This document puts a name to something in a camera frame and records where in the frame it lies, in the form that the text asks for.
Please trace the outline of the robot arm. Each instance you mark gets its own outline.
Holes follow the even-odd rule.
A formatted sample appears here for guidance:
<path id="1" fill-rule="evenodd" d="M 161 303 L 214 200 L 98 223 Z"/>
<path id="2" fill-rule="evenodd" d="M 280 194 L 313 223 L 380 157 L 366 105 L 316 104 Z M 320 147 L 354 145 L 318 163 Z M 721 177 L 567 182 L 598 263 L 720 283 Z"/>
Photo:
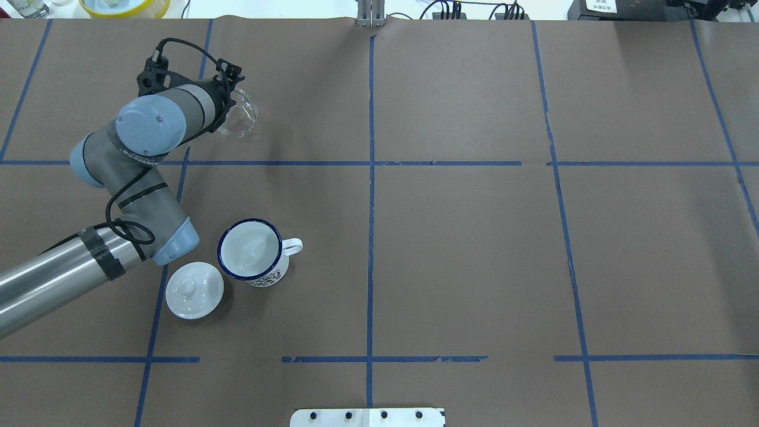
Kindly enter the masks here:
<path id="1" fill-rule="evenodd" d="M 216 61 L 216 75 L 193 81 L 146 60 L 139 95 L 70 153 L 72 171 L 110 194 L 105 219 L 60 240 L 2 274 L 2 337 L 121 278 L 145 260 L 168 265 L 192 251 L 200 236 L 158 170 L 171 151 L 226 119 L 242 69 Z"/>

